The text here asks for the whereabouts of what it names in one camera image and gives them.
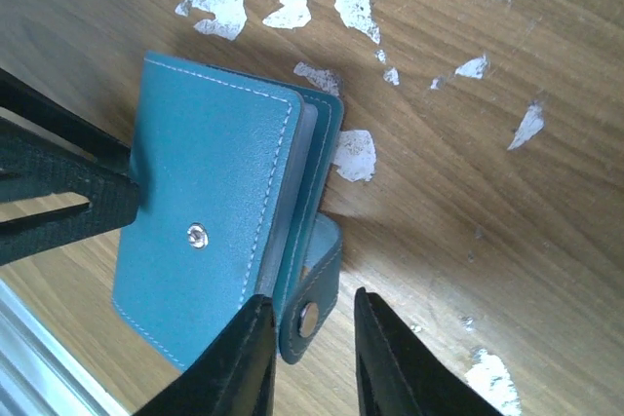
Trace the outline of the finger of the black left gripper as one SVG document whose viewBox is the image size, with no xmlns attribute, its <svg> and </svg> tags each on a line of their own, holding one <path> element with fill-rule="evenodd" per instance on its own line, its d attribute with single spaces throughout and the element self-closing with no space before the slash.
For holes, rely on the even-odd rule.
<svg viewBox="0 0 624 416">
<path fill-rule="evenodd" d="M 133 223 L 139 188 L 126 175 L 30 132 L 1 134 L 3 204 L 64 194 L 84 201 L 1 223 L 3 265 Z"/>
<path fill-rule="evenodd" d="M 70 112 L 23 81 L 1 70 L 1 107 L 93 155 L 96 162 L 127 174 L 130 148 L 80 116 Z"/>
</svg>

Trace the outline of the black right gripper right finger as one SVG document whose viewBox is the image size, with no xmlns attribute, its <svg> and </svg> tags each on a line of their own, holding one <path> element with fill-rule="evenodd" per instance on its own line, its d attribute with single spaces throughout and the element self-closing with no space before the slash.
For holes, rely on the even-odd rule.
<svg viewBox="0 0 624 416">
<path fill-rule="evenodd" d="M 375 292 L 354 298 L 356 378 L 361 415 L 497 415 L 449 371 Z"/>
</svg>

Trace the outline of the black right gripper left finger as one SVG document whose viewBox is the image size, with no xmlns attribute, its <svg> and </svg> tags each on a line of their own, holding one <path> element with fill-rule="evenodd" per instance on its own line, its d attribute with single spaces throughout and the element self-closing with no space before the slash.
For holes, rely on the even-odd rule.
<svg viewBox="0 0 624 416">
<path fill-rule="evenodd" d="M 136 414 L 271 415 L 275 373 L 273 304 L 257 294 L 187 370 Z"/>
</svg>

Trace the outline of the blue card holder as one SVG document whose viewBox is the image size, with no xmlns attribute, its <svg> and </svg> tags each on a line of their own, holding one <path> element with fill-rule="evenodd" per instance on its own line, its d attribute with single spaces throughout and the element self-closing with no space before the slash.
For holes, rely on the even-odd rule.
<svg viewBox="0 0 624 416">
<path fill-rule="evenodd" d="M 112 303 L 179 369 L 245 302 L 269 297 L 282 359 L 298 362 L 334 307 L 339 226 L 320 202 L 344 106 L 335 95 L 149 52 Z"/>
</svg>

